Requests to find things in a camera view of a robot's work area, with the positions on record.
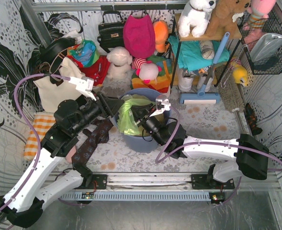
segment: gray floor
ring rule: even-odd
[[[267,193],[241,192],[224,207],[207,202],[54,202],[29,230],[275,230]]]

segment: teal cloth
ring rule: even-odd
[[[174,55],[176,56],[178,47],[178,38],[170,36],[168,41],[172,46]],[[214,52],[217,52],[220,42],[212,41]],[[229,52],[224,48],[218,63],[228,61]],[[210,66],[212,60],[206,60],[202,58],[200,51],[200,44],[198,41],[182,42],[180,47],[180,53],[178,56],[178,66],[181,69],[187,69],[188,71],[194,71],[206,66]]]

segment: brown teddy bear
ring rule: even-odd
[[[251,0],[220,0],[212,11],[210,23],[205,32],[213,36],[218,27],[224,27],[225,32],[230,33],[230,39],[234,37],[238,17],[249,7]]]

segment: metal basket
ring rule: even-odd
[[[257,32],[256,30],[261,30],[264,33],[277,33],[282,35],[281,23],[273,12],[269,14],[268,19],[261,19],[250,24],[248,24],[249,16],[250,14],[245,12],[244,17],[237,21],[240,33],[243,38],[241,39],[242,44],[246,44],[245,38],[251,33]],[[257,41],[258,40],[247,43],[247,48],[245,48],[245,53],[247,55],[252,73],[254,75],[282,73],[282,45],[273,56],[253,62],[251,60],[250,51],[257,43]]]

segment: wire basket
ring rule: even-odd
[[[237,21],[240,33],[242,35],[242,44],[247,44],[245,52],[249,61],[252,73],[260,74],[280,74],[282,73],[282,45],[274,55],[253,62],[250,51],[253,49],[260,37],[265,33],[276,33],[282,35],[282,27],[276,15],[271,12],[268,19],[260,19],[250,23],[248,18],[250,14],[245,12],[242,19]]]

